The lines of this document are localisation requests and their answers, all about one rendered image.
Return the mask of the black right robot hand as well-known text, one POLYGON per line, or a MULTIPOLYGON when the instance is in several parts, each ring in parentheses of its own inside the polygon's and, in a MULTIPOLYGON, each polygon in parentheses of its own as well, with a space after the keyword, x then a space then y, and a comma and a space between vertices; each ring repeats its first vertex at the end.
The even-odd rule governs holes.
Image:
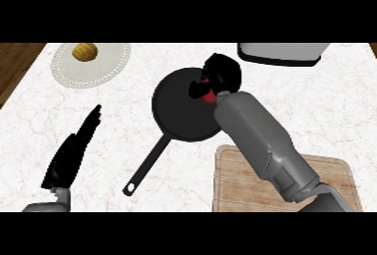
POLYGON ((191 82, 188 95, 192 99, 201 98, 209 93, 235 93, 241 86, 241 67, 229 56, 213 53, 204 61, 200 82, 191 82))

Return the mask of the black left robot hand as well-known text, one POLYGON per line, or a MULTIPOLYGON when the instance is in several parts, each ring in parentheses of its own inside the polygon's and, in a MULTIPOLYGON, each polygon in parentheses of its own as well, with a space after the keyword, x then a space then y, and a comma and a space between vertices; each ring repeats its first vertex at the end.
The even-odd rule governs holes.
POLYGON ((81 166, 86 148, 101 124, 101 109, 102 106, 96 105, 84 119, 79 131, 70 134, 61 144, 42 182, 42 187, 45 189, 58 187, 70 188, 73 185, 81 166))

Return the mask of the red tomato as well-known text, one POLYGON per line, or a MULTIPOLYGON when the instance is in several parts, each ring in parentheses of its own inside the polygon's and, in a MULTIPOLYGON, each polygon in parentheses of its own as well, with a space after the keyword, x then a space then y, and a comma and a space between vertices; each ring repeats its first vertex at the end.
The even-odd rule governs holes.
MULTIPOLYGON (((209 79, 204 79, 201 81, 204 84, 209 83, 209 79)), ((209 93, 201 97, 201 100, 207 103, 207 104, 215 104, 216 102, 216 95, 213 93, 213 91, 210 90, 209 93)))

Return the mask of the black frying pan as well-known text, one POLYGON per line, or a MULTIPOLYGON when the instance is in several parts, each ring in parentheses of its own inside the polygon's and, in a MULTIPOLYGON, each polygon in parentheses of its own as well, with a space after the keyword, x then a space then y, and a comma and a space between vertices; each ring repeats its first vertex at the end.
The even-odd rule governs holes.
POLYGON ((213 117, 216 105, 189 97, 189 83, 200 81, 200 75, 201 68, 182 68, 163 78, 155 88, 152 113, 163 136, 123 189, 127 196, 135 194, 170 141, 204 141, 220 132, 213 117))

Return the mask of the wooden cutting board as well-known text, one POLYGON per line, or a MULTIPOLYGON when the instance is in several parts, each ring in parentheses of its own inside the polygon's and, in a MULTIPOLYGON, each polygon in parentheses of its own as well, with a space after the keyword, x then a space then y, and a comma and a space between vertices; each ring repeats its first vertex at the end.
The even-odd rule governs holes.
MULTIPOLYGON (((346 199, 354 210, 361 212, 356 185, 349 164, 333 157, 305 154, 303 158, 346 199)), ((272 184, 262 180, 235 145, 222 145, 215 154, 213 212, 294 212, 314 198, 300 203, 285 202, 272 184)))

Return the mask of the white appliance with black base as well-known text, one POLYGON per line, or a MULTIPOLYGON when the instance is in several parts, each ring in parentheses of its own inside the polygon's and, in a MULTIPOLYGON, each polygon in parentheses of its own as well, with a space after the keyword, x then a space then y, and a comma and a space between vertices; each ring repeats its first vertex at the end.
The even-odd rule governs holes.
POLYGON ((328 43, 238 43, 237 53, 251 63, 314 67, 328 46, 328 43))

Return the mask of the white round placemat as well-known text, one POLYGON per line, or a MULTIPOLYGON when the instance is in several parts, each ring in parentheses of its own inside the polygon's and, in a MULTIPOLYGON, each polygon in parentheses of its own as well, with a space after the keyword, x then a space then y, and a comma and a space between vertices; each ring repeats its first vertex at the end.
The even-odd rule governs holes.
POLYGON ((96 43, 98 56, 89 62, 74 58, 77 43, 64 43, 55 53, 50 69, 58 83, 73 89, 93 88, 123 71, 132 55, 129 43, 96 43))

